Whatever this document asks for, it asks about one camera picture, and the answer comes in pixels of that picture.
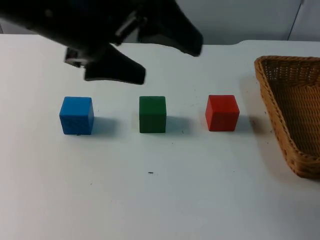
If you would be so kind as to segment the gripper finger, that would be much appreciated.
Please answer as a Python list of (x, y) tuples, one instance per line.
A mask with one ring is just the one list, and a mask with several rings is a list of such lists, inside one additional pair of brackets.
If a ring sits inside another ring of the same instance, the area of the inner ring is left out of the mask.
[(202, 52), (203, 35), (190, 22), (175, 0), (148, 0), (141, 14), (139, 42), (175, 48), (198, 57)]
[(146, 69), (114, 46), (108, 46), (101, 57), (85, 66), (84, 71), (84, 80), (87, 82), (109, 80), (143, 85), (145, 77)]

